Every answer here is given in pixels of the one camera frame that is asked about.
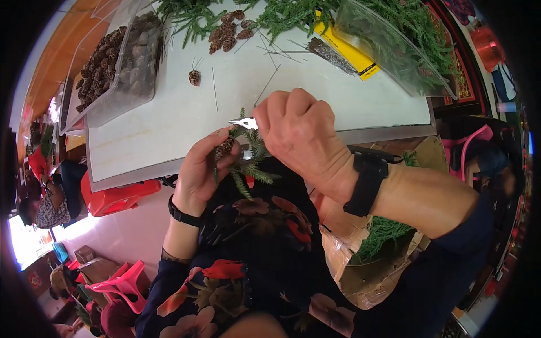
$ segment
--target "black watch strap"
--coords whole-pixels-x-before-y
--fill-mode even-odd
[[[188,224],[190,226],[198,227],[201,229],[204,225],[204,221],[201,217],[194,217],[178,210],[177,207],[173,204],[173,195],[171,195],[171,197],[169,198],[169,213],[177,221]]]
[[[353,168],[359,173],[359,179],[351,200],[344,204],[344,211],[348,214],[364,217],[370,213],[381,181],[389,175],[388,164],[380,156],[355,152]]]

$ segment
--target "yellow label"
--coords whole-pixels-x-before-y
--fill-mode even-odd
[[[320,11],[315,11],[316,15],[321,15]],[[349,63],[359,72],[360,78],[365,81],[374,75],[380,68],[371,59],[360,53],[351,45],[345,43],[340,38],[333,35],[333,26],[329,23],[329,28],[325,33],[325,24],[318,23],[314,27],[314,31],[318,33],[325,41],[327,41],[340,55],[342,55]]]

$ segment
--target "floor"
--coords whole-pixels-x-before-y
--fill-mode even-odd
[[[173,189],[162,190],[143,198],[136,209],[103,217],[84,218],[69,227],[53,228],[57,241],[64,243],[70,259],[74,250],[89,246],[101,257],[118,263],[142,260],[144,271],[152,280],[158,271],[163,238],[169,226],[168,200]]]

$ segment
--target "white tabletop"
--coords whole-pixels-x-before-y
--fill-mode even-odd
[[[210,8],[215,12],[235,9],[232,1],[225,2]],[[246,18],[256,19],[265,5],[260,1],[246,11]],[[87,130],[87,154],[94,182],[183,158],[197,140],[238,117],[241,107],[251,115],[254,105],[275,90],[301,87],[327,101],[336,115],[338,131],[431,123],[426,98],[409,97],[381,70],[362,81],[344,75],[311,53],[289,54],[291,58],[274,54],[271,58],[265,55],[265,49],[273,49],[259,32],[247,41],[238,41],[230,52],[220,50],[213,55],[208,53],[206,40],[188,43],[182,49],[183,38],[184,32],[180,32],[167,46],[152,101]],[[289,40],[305,44],[310,39],[294,29],[280,35],[275,48],[300,51]],[[196,68],[201,72],[200,87],[188,82],[194,58],[202,58]],[[355,133],[373,134],[363,130]],[[374,135],[362,140],[376,138],[381,139]],[[136,176],[131,175],[123,183],[149,178]]]

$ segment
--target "floral blouse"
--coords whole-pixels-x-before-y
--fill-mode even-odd
[[[361,310],[331,277],[304,182],[281,175],[278,187],[256,182],[253,201],[220,184],[190,266],[162,257],[136,336],[219,337],[252,312],[274,316],[289,337],[434,336],[486,258],[487,199],[432,241],[386,300]]]
[[[52,205],[51,195],[51,191],[46,189],[45,196],[39,202],[39,209],[36,215],[36,226],[38,228],[49,229],[71,220],[65,197],[58,209],[55,209]]]

